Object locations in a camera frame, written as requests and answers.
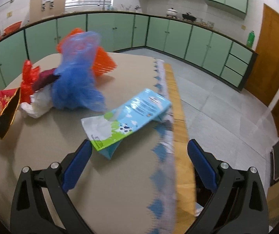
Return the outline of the red gold gift box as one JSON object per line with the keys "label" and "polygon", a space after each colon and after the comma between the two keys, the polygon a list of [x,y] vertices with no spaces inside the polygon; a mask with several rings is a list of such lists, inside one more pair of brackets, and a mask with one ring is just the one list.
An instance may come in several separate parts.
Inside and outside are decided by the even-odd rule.
{"label": "red gold gift box", "polygon": [[12,125],[20,104],[20,87],[0,90],[0,139],[3,139]]}

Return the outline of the blue plastic bag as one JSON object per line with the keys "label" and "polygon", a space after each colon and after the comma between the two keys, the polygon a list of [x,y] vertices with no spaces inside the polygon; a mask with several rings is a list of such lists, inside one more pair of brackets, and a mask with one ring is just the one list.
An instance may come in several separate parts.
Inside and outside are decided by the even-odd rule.
{"label": "blue plastic bag", "polygon": [[59,43],[62,60],[54,71],[57,80],[52,85],[55,108],[105,111],[105,97],[95,86],[92,70],[99,44],[100,35],[93,31],[73,32]]}

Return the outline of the blue milk carton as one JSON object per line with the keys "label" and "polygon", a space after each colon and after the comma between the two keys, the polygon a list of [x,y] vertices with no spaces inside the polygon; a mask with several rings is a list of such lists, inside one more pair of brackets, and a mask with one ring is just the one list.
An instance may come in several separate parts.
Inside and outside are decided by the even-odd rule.
{"label": "blue milk carton", "polygon": [[110,112],[82,118],[81,124],[95,150],[111,159],[124,138],[151,121],[161,122],[170,106],[168,99],[146,88]]}

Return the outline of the green lower kitchen cabinets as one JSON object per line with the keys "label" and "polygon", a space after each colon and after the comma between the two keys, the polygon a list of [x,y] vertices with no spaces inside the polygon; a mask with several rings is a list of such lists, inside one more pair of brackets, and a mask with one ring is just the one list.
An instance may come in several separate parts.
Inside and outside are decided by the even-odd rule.
{"label": "green lower kitchen cabinets", "polygon": [[131,12],[70,13],[31,23],[0,38],[0,90],[19,74],[25,60],[54,54],[75,28],[95,31],[107,52],[148,48],[195,66],[241,91],[257,54],[216,31],[178,19]]}

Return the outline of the white crumpled plastic bag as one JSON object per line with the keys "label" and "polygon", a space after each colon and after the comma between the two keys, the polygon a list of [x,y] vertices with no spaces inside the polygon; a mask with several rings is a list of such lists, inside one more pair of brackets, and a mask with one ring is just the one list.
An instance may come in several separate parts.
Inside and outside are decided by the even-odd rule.
{"label": "white crumpled plastic bag", "polygon": [[20,109],[24,116],[37,119],[53,108],[52,85],[47,85],[30,96],[31,103],[21,103]]}

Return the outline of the red crumpled plastic wrapper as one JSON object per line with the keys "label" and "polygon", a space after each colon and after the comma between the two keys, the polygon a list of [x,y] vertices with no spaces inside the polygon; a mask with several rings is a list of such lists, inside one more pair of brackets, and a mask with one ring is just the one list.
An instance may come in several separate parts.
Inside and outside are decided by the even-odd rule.
{"label": "red crumpled plastic wrapper", "polygon": [[34,94],[33,84],[40,75],[40,66],[33,67],[29,60],[26,60],[22,69],[22,81],[20,84],[20,103],[31,103],[30,96]]}

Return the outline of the dark maroon box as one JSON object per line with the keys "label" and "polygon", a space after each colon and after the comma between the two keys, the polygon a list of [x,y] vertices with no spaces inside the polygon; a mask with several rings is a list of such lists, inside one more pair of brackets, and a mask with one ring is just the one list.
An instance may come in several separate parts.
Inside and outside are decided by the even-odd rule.
{"label": "dark maroon box", "polygon": [[55,82],[60,76],[54,75],[56,68],[45,70],[39,74],[38,79],[32,84],[33,92],[36,92],[45,86]]}

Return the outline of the red plastic basin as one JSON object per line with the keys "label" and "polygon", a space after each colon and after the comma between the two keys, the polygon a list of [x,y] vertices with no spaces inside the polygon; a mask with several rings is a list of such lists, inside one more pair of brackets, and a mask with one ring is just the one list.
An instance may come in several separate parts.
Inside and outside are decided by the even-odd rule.
{"label": "red plastic basin", "polygon": [[4,29],[4,35],[8,35],[8,34],[11,34],[15,31],[19,30],[19,28],[21,27],[21,24],[22,24],[22,22],[19,21],[19,22],[13,23],[12,25],[9,25],[8,27],[6,27]]}

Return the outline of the orange foam fruit net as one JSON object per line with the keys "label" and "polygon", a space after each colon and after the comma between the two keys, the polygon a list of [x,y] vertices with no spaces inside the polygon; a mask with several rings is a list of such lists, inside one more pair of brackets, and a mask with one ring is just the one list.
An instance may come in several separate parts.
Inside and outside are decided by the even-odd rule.
{"label": "orange foam fruit net", "polygon": [[[83,30],[81,28],[74,28],[68,35],[63,37],[57,47],[56,50],[58,53],[62,52],[62,46],[67,38],[74,34],[83,33]],[[99,77],[103,74],[106,74],[108,72],[111,72],[115,70],[117,67],[116,63],[113,61],[113,59],[108,55],[108,53],[104,50],[103,47],[98,46],[98,49],[96,51],[94,63],[92,66],[93,73],[96,77]]]}

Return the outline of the brown cardboard box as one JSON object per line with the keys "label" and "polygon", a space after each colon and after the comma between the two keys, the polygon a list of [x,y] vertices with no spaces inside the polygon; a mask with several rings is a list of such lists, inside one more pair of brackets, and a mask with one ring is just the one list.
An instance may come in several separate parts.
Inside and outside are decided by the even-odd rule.
{"label": "brown cardboard box", "polygon": [[61,15],[65,12],[65,0],[30,0],[29,22]]}

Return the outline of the brown wooden door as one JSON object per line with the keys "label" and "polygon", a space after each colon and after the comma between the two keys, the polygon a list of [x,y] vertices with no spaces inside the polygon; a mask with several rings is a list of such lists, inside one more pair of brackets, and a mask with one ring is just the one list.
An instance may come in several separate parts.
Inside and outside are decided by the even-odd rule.
{"label": "brown wooden door", "polygon": [[266,4],[256,53],[245,89],[268,107],[279,90],[279,13]]}

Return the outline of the green plastic bottle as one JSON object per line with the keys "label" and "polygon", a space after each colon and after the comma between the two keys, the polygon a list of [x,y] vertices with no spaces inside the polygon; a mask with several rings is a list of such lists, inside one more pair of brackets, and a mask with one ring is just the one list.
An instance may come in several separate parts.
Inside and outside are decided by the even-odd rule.
{"label": "green plastic bottle", "polygon": [[253,47],[254,39],[255,39],[254,31],[249,32],[249,35],[248,35],[248,38],[247,38],[247,42],[246,42],[246,46],[248,48],[251,49]]}

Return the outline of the black wok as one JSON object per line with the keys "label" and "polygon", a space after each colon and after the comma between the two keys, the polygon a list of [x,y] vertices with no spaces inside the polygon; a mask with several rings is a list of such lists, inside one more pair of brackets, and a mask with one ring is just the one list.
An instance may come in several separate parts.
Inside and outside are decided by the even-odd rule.
{"label": "black wok", "polygon": [[188,22],[195,22],[197,20],[191,13],[182,13],[182,19]]}

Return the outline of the white cooking pot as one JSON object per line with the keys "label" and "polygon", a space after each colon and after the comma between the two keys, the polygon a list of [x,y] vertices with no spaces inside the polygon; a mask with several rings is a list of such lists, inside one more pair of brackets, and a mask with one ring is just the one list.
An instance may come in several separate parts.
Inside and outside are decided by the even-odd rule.
{"label": "white cooking pot", "polygon": [[174,8],[170,8],[166,10],[166,17],[167,18],[177,18],[177,11]]}

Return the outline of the wall towel bar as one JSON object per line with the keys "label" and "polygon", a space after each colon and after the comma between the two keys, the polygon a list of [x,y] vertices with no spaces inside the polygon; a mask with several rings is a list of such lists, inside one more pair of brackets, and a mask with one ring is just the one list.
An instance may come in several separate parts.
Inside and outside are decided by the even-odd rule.
{"label": "wall towel bar", "polygon": [[5,5],[7,5],[7,4],[11,4],[11,3],[13,3],[13,2],[14,2],[14,0],[9,0],[9,1],[7,1],[7,2],[1,4],[1,5],[0,5],[0,8],[3,7],[3,6],[5,6]]}

